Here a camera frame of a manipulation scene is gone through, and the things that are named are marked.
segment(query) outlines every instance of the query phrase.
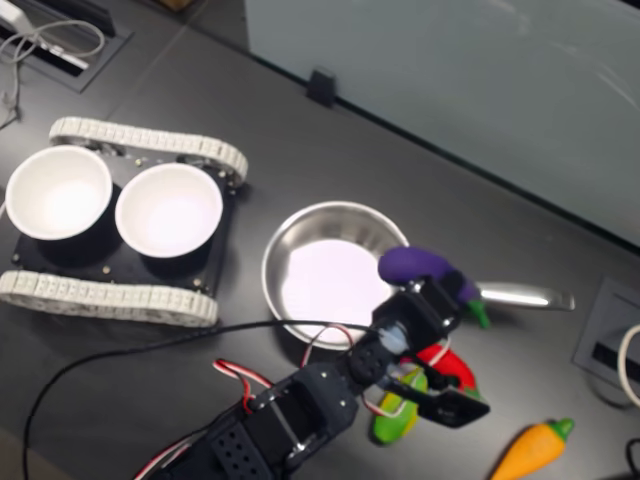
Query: metal bowl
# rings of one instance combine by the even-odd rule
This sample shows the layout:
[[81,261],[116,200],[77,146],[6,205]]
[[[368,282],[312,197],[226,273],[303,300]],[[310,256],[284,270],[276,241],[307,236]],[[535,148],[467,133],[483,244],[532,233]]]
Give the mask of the metal bowl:
[[[369,325],[372,310],[393,292],[378,276],[378,258],[408,244],[391,220],[364,205],[326,202],[300,210],[276,231],[262,260],[269,308],[278,320]],[[307,343],[321,330],[285,328]],[[362,335],[350,333],[354,340]],[[327,330],[315,345],[343,350],[349,342],[340,331]]]

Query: black desk surface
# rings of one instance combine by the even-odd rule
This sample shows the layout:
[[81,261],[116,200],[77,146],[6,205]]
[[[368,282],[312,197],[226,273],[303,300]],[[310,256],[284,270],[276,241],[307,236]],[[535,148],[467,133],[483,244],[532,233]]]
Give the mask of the black desk surface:
[[[260,260],[271,234],[296,210],[332,199],[379,209],[412,243],[473,278],[576,296],[573,313],[505,310],[494,313],[489,331],[472,324],[456,331],[453,347],[474,369],[490,416],[460,431],[422,422],[381,449],[368,442],[369,415],[361,412],[297,478],[480,479],[525,425],[562,416],[577,423],[567,451],[531,478],[624,478],[623,447],[640,432],[640,411],[608,406],[598,395],[623,402],[621,392],[590,380],[571,357],[602,277],[640,288],[637,257],[349,112],[311,103],[288,80],[156,11],[126,1],[112,9],[135,37],[83,95],[24,69],[25,122],[0,132],[0,181],[46,145],[62,115],[236,145],[250,162],[251,192],[237,209],[218,294],[225,323],[268,318]],[[16,237],[3,218],[2,271]],[[36,392],[70,361],[181,332],[0,305],[0,427],[19,435]],[[277,379],[301,353],[286,332],[266,330],[96,363],[52,391],[34,425],[34,448],[79,480],[130,478],[158,448],[238,399],[238,385],[211,368],[214,358]]]

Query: white cup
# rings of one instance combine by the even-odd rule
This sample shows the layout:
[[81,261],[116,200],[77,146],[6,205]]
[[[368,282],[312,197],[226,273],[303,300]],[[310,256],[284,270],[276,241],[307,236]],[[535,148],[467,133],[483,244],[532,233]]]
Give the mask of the white cup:
[[62,240],[84,232],[102,215],[113,183],[102,158],[83,147],[45,148],[11,175],[6,209],[13,224],[38,240]]
[[124,187],[116,225],[139,253],[178,257],[213,235],[223,207],[220,189],[209,175],[190,165],[167,163],[145,170]]

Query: red wire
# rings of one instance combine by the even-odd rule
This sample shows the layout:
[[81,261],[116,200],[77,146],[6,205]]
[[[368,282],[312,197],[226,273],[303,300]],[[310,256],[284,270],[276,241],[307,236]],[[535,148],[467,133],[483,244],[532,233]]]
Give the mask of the red wire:
[[186,452],[190,448],[191,448],[191,444],[190,443],[186,443],[183,446],[181,446],[180,448],[178,448],[177,449],[178,451],[175,452],[173,455],[171,455],[169,460],[167,460],[166,462],[164,462],[162,464],[162,468],[165,468],[167,465],[169,465],[171,462],[173,462],[176,458],[178,458],[180,455],[182,455],[184,452]]
[[215,363],[218,363],[219,365],[221,365],[223,367],[226,367],[227,370],[235,370],[236,373],[244,374],[244,375],[248,376],[249,378],[251,378],[252,380],[255,380],[255,381],[259,382],[259,383],[262,383],[265,387],[272,387],[273,386],[273,382],[271,380],[263,377],[262,375],[260,375],[255,370],[251,370],[250,368],[244,367],[244,366],[240,365],[239,363],[230,362],[229,360],[225,360],[223,358],[219,358],[218,360],[216,360],[214,362],[214,364]]
[[144,467],[142,467],[142,469],[140,469],[140,471],[136,474],[136,476],[133,478],[133,480],[143,480],[144,477],[147,476],[147,474],[151,471],[151,469],[149,467],[155,467],[156,464],[159,463],[159,461],[161,459],[163,459],[165,456],[167,456],[167,454],[176,448],[176,446],[178,446],[180,443],[184,442],[183,440],[179,440],[176,443],[173,443],[171,446],[165,448],[162,452],[160,452],[158,455],[156,455],[155,457],[153,457],[149,463],[147,463]]
[[239,368],[242,368],[244,370],[250,371],[248,368],[242,367],[241,365],[236,365],[232,362],[228,362],[227,360],[222,360],[222,359],[218,359],[215,362],[213,362],[213,365],[218,365],[219,368],[224,369],[227,373],[229,373],[230,375],[233,375],[235,378],[237,378],[238,380],[240,380],[242,382],[242,387],[243,387],[243,394],[242,394],[242,406],[244,407],[245,411],[247,413],[253,413],[252,410],[249,408],[248,405],[248,401],[249,401],[249,397],[251,396],[251,385],[249,385],[249,382],[247,382],[247,380],[240,375],[238,372],[232,370],[231,368],[229,368],[229,366],[237,366]]
[[[344,333],[345,337],[347,337],[347,340],[349,340],[349,345],[353,347],[354,342],[353,342],[353,337],[351,336],[351,332],[349,332],[347,328],[343,327],[340,324],[331,323],[326,327],[324,327],[322,330],[320,330],[311,339],[311,341],[309,342],[309,345],[307,345],[307,348],[304,351],[302,360],[300,361],[300,368],[303,368],[309,361],[309,357],[311,356],[311,350],[313,349],[313,344],[318,341],[318,338],[320,338],[320,335],[322,335],[326,330],[330,328],[335,328],[337,330],[340,330],[342,333]],[[364,392],[362,393],[361,398],[365,408],[367,408],[367,410],[369,410],[371,413],[373,413],[374,415],[383,415],[383,416],[385,415],[385,412],[381,408],[377,407],[376,405],[369,402],[369,400],[367,400],[367,397],[365,397]]]

